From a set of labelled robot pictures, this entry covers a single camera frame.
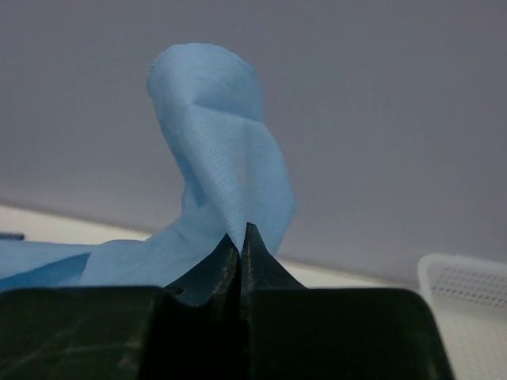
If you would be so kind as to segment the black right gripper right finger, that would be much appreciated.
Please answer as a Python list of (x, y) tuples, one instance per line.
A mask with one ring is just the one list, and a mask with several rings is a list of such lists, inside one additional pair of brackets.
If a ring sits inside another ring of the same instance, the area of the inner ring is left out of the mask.
[(241, 255), (246, 379), (452, 379), (435, 318), (400, 287), (310, 289), (267, 250), (254, 224)]

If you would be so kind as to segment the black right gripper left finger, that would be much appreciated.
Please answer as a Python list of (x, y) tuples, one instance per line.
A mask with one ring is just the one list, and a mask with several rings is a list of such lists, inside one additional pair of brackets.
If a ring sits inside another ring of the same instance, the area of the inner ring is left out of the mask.
[(167, 287), (61, 287), (1, 297), (4, 379), (164, 379), (222, 349), (238, 269), (229, 237)]

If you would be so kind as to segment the light blue long sleeve shirt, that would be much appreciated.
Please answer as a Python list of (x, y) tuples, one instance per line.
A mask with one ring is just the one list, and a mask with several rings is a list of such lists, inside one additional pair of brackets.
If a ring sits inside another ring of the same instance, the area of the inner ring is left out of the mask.
[(147, 90), (184, 180), (181, 216), (143, 241), (3, 241), (3, 291), (164, 287), (224, 237), (241, 249), (249, 223), (269, 252), (280, 248), (295, 198), (284, 156), (263, 120), (254, 68), (224, 47), (177, 44), (153, 62)]

